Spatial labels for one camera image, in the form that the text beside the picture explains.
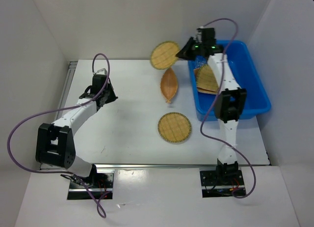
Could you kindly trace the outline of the rounded square orange woven tray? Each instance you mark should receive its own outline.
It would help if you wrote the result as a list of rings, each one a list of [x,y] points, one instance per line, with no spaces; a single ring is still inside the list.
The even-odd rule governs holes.
[[[204,89],[200,89],[200,88],[198,88],[198,87],[197,87],[197,90],[198,90],[199,92],[202,92],[202,93],[207,93],[207,94],[216,94],[216,92],[207,91],[207,90],[204,90]]]

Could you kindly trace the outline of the fan-shaped orange woven tray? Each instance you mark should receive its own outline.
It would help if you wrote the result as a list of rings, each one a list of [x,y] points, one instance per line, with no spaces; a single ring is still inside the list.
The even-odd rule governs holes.
[[[198,85],[199,71],[200,71],[200,68],[196,68],[196,69],[193,70],[193,72],[194,72],[194,77],[195,77],[195,81],[196,81],[196,85]]]

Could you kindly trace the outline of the round bamboo tray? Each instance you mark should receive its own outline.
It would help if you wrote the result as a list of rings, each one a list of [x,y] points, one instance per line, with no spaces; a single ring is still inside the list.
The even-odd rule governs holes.
[[[159,135],[169,143],[182,143],[186,141],[192,132],[189,119],[178,112],[166,113],[157,124]]]
[[[165,41],[157,45],[150,57],[150,63],[154,69],[165,70],[170,68],[179,59],[179,45],[174,41]]]

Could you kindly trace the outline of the trapezoid yellow bamboo tray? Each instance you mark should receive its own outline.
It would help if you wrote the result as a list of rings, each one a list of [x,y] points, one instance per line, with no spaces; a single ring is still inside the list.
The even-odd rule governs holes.
[[[198,69],[196,75],[196,86],[207,91],[217,92],[219,86],[212,69],[207,65],[203,65]]]

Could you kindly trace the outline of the boat-shaped orange woven basket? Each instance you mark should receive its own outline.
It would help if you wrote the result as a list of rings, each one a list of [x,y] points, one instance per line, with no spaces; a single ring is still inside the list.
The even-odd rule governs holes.
[[[170,104],[177,94],[178,80],[172,67],[168,68],[161,77],[160,91],[165,102]]]

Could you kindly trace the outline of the clear plastic cup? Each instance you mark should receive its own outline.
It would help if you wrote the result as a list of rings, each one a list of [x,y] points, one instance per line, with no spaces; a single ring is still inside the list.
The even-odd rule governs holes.
[[[208,62],[207,58],[203,57],[203,56],[196,56],[195,61],[194,61],[194,68],[200,68],[203,65],[206,65]]]

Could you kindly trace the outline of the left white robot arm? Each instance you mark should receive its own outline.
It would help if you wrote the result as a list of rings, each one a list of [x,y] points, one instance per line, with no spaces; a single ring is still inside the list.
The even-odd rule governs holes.
[[[92,85],[79,97],[78,107],[69,110],[51,124],[43,123],[38,129],[35,159],[37,162],[64,168],[80,177],[86,187],[104,182],[107,175],[98,173],[96,165],[76,155],[74,135],[79,128],[105,104],[118,99],[110,79],[96,74]]]

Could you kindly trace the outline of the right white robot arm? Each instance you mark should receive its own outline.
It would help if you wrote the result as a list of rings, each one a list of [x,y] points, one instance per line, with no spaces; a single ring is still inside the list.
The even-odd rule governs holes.
[[[221,132],[218,141],[223,143],[217,158],[215,183],[232,182],[238,173],[238,161],[234,151],[236,130],[244,109],[247,91],[235,80],[224,47],[216,43],[214,28],[197,28],[196,35],[188,40],[176,56],[185,60],[195,60],[197,56],[202,56],[213,71],[218,92],[212,108]]]

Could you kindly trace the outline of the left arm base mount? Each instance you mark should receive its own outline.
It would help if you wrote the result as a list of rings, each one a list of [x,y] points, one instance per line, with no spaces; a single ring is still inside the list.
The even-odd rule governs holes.
[[[102,175],[102,178],[95,183],[85,183],[85,185],[95,199],[101,197],[103,197],[103,199],[112,199],[114,170],[105,170],[102,172]],[[84,186],[82,186],[76,178],[66,174],[61,174],[60,176],[70,181],[67,200],[91,199]]]

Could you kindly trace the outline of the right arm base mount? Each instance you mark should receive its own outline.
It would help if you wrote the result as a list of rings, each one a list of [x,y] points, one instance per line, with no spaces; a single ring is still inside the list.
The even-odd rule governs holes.
[[[246,195],[241,170],[228,178],[218,178],[214,170],[200,170],[203,198],[237,197]]]

